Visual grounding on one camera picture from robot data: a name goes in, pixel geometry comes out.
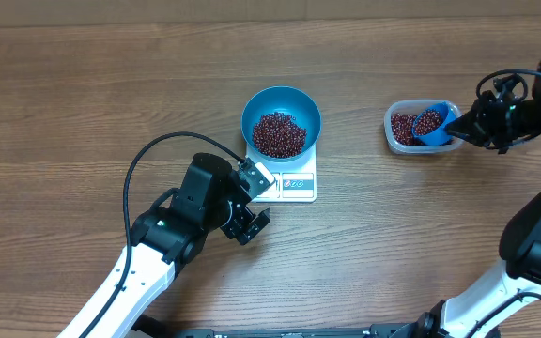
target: digital scale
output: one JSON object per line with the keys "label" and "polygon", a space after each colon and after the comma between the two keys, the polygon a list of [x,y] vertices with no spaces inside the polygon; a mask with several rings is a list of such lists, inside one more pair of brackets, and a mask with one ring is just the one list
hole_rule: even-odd
{"label": "digital scale", "polygon": [[245,156],[262,162],[274,176],[274,184],[253,202],[314,202],[317,199],[317,146],[313,145],[294,161],[269,161],[249,145]]}

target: wood grain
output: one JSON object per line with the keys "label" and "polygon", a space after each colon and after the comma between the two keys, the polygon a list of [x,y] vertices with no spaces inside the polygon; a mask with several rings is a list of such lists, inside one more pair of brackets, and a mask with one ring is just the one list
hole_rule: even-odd
{"label": "wood grain", "polygon": [[[416,98],[466,111],[485,74],[540,59],[541,17],[0,29],[0,337],[56,336],[103,281],[141,146],[197,131],[243,153],[240,112],[271,85],[322,111],[317,201],[272,205],[246,247],[212,234],[147,312],[178,329],[416,320],[496,260],[504,225],[541,190],[541,137],[504,156],[395,156],[385,111]],[[191,139],[152,149],[132,217],[198,151],[218,153]],[[502,330],[541,335],[541,304]]]}
{"label": "wood grain", "polygon": [[0,0],[0,27],[541,15],[541,0]]}

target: beans in container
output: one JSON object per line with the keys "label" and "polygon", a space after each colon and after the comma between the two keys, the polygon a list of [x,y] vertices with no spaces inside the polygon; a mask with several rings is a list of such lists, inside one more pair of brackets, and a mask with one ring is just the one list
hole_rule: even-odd
{"label": "beans in container", "polygon": [[[400,113],[394,113],[392,115],[392,133],[394,134],[394,139],[399,144],[404,146],[424,146],[423,142],[414,138],[412,134],[414,121],[418,116]],[[415,132],[417,135],[427,135],[436,130],[441,123],[443,123],[443,118],[439,112],[427,110],[423,112],[421,118],[417,121]]]}
{"label": "beans in container", "polygon": [[306,129],[298,127],[295,117],[274,112],[263,115],[254,125],[252,141],[262,154],[286,159],[301,154],[306,144]]}

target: black cable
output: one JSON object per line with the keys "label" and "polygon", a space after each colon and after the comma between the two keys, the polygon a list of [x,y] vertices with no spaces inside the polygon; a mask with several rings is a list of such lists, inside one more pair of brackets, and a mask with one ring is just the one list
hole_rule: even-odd
{"label": "black cable", "polygon": [[520,292],[517,293],[513,298],[510,300],[505,301],[501,306],[499,306],[496,310],[492,311],[489,315],[487,315],[484,319],[481,321],[478,321],[475,326],[471,329],[469,334],[467,334],[466,338],[472,338],[475,333],[477,333],[488,321],[490,321],[493,317],[504,311],[507,307],[509,307],[512,303],[515,301],[523,301],[523,298],[525,297],[534,297],[539,300],[541,300],[541,295],[534,293],[534,292]]}
{"label": "black cable", "polygon": [[244,163],[245,160],[239,157],[237,154],[235,154],[233,151],[231,151],[226,146],[221,145],[220,143],[212,140],[211,138],[208,138],[207,136],[195,133],[195,132],[189,132],[189,131],[179,131],[179,132],[171,132],[167,133],[165,135],[162,135],[160,137],[155,138],[151,142],[149,142],[146,146],[139,151],[137,156],[132,160],[131,166],[129,166],[129,170],[127,171],[127,176],[124,179],[124,189],[122,191],[122,212],[124,214],[124,230],[125,234],[127,236],[127,259],[124,264],[124,269],[122,270],[122,275],[120,276],[120,280],[118,281],[118,284],[116,285],[116,288],[114,289],[114,292],[112,293],[112,296],[110,296],[110,299],[106,301],[106,303],[101,307],[100,312],[93,318],[93,321],[91,321],[91,324],[86,327],[85,331],[79,336],[79,338],[86,338],[86,336],[95,328],[96,325],[100,322],[103,315],[105,315],[106,311],[110,308],[112,305],[112,302],[116,299],[116,296],[118,296],[118,293],[122,288],[124,287],[124,283],[127,280],[127,276],[129,275],[129,270],[131,269],[131,254],[132,254],[132,246],[131,246],[131,220],[129,219],[129,184],[131,183],[131,176],[132,171],[135,169],[135,166],[141,160],[143,155],[153,146],[158,144],[160,141],[169,139],[171,137],[176,136],[191,136],[198,138],[200,140],[204,140],[214,146],[217,146],[225,153],[229,154],[231,157],[233,157],[235,160],[237,160],[239,163]]}
{"label": "black cable", "polygon": [[[499,76],[499,75],[504,75],[504,74],[526,74],[526,75],[533,75],[533,76],[538,76],[538,77],[541,77],[541,72],[539,71],[536,71],[536,70],[529,70],[529,69],[503,69],[503,70],[498,70],[498,71],[495,71],[491,74],[489,74],[488,76],[486,76],[485,78],[483,78],[479,84],[477,84],[477,87],[475,88],[475,95],[477,95],[477,98],[481,98],[481,87],[482,85],[484,85],[485,82],[487,82],[487,80],[491,79],[491,78],[494,78],[496,76]],[[526,85],[525,84],[523,86],[523,91],[524,91],[524,95],[523,95],[523,98],[525,99],[525,97],[527,97],[527,93],[526,93]]]}

